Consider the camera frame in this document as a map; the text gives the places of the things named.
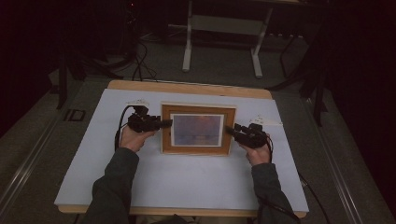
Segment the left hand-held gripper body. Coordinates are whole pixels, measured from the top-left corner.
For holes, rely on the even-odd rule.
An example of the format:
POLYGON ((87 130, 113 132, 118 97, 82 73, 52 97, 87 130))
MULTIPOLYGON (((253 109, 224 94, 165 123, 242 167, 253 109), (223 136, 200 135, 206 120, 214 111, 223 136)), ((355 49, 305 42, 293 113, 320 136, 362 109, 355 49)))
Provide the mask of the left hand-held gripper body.
POLYGON ((132 107, 134 113, 128 118, 127 125, 137 133, 153 132, 158 128, 155 126, 156 117, 148 114, 148 103, 144 100, 136 100, 127 103, 127 107, 132 107))

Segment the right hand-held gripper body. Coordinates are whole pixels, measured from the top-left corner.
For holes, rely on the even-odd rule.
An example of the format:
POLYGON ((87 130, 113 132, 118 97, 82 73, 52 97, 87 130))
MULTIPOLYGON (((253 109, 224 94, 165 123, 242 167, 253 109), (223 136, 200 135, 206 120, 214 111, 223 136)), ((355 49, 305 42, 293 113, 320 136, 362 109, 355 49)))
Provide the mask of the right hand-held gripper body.
POLYGON ((250 148, 262 147, 265 144, 269 148, 273 147, 273 141, 264 131, 266 126, 281 126, 281 121, 275 121, 273 119, 267 119, 261 115, 257 116, 255 119, 249 121, 249 125, 245 131, 241 131, 242 137, 239 138, 238 142, 244 146, 250 148))

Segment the wooden picture frame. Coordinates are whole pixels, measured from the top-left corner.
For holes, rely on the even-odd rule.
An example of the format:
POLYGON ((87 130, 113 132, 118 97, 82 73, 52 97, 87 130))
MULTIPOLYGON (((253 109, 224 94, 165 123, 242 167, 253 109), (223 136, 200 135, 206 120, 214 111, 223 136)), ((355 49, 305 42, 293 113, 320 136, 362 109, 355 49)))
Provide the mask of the wooden picture frame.
POLYGON ((163 119, 171 119, 162 133, 164 154, 228 156, 236 105, 162 102, 163 119))

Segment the person's right hand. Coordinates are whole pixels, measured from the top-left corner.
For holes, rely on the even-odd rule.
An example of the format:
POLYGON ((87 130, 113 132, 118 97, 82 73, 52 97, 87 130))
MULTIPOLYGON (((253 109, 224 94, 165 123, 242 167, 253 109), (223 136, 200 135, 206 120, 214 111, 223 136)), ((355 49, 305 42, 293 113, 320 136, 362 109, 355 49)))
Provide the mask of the person's right hand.
POLYGON ((272 153, 267 144, 258 148, 250 148, 240 145, 246 151, 246 158, 251 166, 270 163, 272 160, 272 153))

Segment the person's left hand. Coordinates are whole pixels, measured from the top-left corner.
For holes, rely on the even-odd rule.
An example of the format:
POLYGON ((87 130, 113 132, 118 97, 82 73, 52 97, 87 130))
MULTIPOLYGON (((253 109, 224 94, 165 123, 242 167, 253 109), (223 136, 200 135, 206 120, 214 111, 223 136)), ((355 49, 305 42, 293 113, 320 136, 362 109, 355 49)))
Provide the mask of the person's left hand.
POLYGON ((155 132, 137 133, 130 127, 126 126, 121 131, 120 147, 128 148, 137 153, 145 144, 145 141, 153 136, 155 132))

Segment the white table mat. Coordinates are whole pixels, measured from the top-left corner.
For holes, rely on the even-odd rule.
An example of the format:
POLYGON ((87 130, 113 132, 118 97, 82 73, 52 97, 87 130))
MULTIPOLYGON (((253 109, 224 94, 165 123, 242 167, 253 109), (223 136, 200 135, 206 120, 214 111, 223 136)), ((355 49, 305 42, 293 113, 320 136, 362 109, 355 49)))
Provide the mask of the white table mat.
MULTIPOLYGON (((91 202, 93 182, 103 175, 114 153, 120 114, 127 103, 135 100, 147 101, 152 115, 160 113, 163 102, 181 102, 233 105, 236 108, 235 121, 241 125, 249 125, 257 117, 265 119, 263 128, 274 143, 273 162, 281 188, 294 211, 308 210, 275 101, 111 89, 104 90, 64 177, 55 199, 60 210, 91 202)), ((230 154, 225 157, 169 155, 161 152, 161 137, 159 133, 150 137, 138 153, 139 163, 132 188, 133 207, 257 209, 251 168, 244 149, 233 144, 230 154)))

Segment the black floor socket box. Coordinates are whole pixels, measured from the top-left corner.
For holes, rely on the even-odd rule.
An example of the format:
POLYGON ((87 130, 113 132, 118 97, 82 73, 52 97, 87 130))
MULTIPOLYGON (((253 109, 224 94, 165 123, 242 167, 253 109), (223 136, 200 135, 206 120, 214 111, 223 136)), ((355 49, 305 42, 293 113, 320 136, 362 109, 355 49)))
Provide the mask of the black floor socket box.
POLYGON ((68 109, 64 116, 64 121, 83 121, 86 116, 85 110, 68 109))

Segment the black metal stand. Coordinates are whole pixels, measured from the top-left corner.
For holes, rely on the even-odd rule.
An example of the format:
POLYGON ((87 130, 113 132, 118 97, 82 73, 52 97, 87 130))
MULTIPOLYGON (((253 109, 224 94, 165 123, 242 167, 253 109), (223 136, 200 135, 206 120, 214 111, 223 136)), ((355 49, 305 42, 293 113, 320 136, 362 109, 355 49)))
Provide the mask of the black metal stand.
POLYGON ((286 53, 289 46, 293 43, 297 36, 294 35, 291 38, 287 46, 281 51, 281 55, 279 57, 282 72, 286 80, 276 84, 275 86, 267 87, 267 90, 280 91, 296 82, 302 81, 303 84, 299 89, 300 96, 306 99, 310 98, 313 101, 313 117, 316 124, 321 126, 321 112, 326 111, 326 106, 322 102, 326 72, 323 67, 315 66, 314 63, 310 63, 308 61, 309 51, 311 50, 312 45, 315 43, 317 33, 317 31, 303 31, 301 37, 308 45, 308 49, 301 62, 288 75, 283 62, 283 55, 286 53))
POLYGON ((77 80, 83 80, 85 75, 82 70, 78 68, 78 63, 86 63, 94 70, 98 71, 106 77, 113 79, 121 79, 120 76, 115 75, 109 70, 105 69, 99 63, 96 63, 93 59, 84 56, 83 54, 73 50, 67 49, 66 47, 60 48, 59 56, 59 73, 58 73, 58 84, 56 85, 57 93, 59 95, 57 108, 61 109, 67 100, 67 75, 71 73, 72 77, 77 80))

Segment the dark device with red light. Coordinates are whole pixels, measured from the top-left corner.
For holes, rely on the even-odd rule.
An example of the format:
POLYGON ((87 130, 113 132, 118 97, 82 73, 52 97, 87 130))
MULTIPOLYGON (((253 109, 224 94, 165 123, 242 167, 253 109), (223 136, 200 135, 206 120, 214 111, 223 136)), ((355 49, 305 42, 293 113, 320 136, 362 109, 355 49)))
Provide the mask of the dark device with red light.
POLYGON ((124 0, 125 2, 125 56, 133 58, 138 42, 138 17, 140 14, 139 0, 124 0))

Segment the white metal desk frame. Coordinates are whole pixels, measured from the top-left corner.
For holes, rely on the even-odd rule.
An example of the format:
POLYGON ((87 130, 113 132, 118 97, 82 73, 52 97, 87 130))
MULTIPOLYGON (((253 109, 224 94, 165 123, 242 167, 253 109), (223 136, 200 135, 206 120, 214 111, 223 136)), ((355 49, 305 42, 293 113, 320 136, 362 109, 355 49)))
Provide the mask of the white metal desk frame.
POLYGON ((182 71, 189 72, 191 67, 191 34, 193 30, 209 31, 218 33, 238 34, 238 35, 255 35, 257 36, 257 44, 250 50, 250 56, 256 78, 262 78, 262 67, 259 58, 259 52, 262 47, 269 21, 271 19, 273 9, 269 7, 265 12, 263 21, 244 20, 227 17, 206 16, 194 14, 192 12, 192 0, 188 1, 187 16, 187 40, 184 51, 182 71))

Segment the metal floor rail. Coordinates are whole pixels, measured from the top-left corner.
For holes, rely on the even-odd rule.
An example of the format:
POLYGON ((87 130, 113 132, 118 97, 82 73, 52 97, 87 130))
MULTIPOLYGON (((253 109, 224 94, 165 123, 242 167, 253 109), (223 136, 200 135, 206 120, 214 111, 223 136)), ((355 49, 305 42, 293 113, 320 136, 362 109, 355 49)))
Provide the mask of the metal floor rail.
POLYGON ((7 184, 5 191, 0 196, 0 217, 4 217, 6 215, 7 211, 17 199, 30 174, 35 169, 35 165, 42 155, 44 148, 50 140, 50 137, 58 123, 59 120, 57 119, 49 123, 34 144, 33 148, 30 150, 27 158, 22 162, 14 176, 12 176, 11 181, 7 184))
POLYGON ((356 207, 352 195, 350 194, 350 190, 347 185, 347 182, 345 181, 342 172, 332 153, 329 141, 326 138, 321 127, 317 127, 316 130, 320 139, 320 143, 323 146, 327 163, 329 164, 332 181, 335 185, 335 188, 339 195, 340 201, 344 207, 344 210, 346 211, 346 216, 348 218, 348 221, 350 224, 363 224, 361 215, 356 207))

